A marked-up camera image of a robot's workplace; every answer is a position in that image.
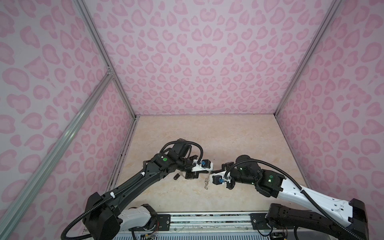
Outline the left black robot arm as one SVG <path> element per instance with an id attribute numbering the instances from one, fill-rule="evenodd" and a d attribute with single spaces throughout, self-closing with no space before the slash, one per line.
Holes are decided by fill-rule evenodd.
<path id="1" fill-rule="evenodd" d="M 89 237 L 95 240 L 111 240 L 121 229 L 118 216 L 136 197 L 151 185 L 164 179 L 170 173 L 179 170 L 186 172 L 193 168 L 193 159 L 188 157 L 192 147 L 198 148 L 203 158 L 203 148 L 194 142 L 179 139 L 171 141 L 150 160 L 143 162 L 143 168 L 132 178 L 113 190 L 100 195 L 92 194 L 86 204 L 83 224 L 89 231 Z"/>

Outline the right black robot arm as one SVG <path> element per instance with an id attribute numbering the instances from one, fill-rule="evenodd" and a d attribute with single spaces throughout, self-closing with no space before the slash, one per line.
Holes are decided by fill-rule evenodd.
<path id="1" fill-rule="evenodd" d="M 236 162 L 223 164 L 222 170 L 212 176 L 212 183 L 225 184 L 229 190 L 236 184 L 252 185 L 264 197 L 303 207 L 298 210 L 271 204 L 265 216 L 271 228 L 292 227 L 294 232 L 304 228 L 338 240 L 369 239 L 364 202 L 358 199 L 345 201 L 304 187 L 288 173 L 265 161 L 239 156 Z"/>

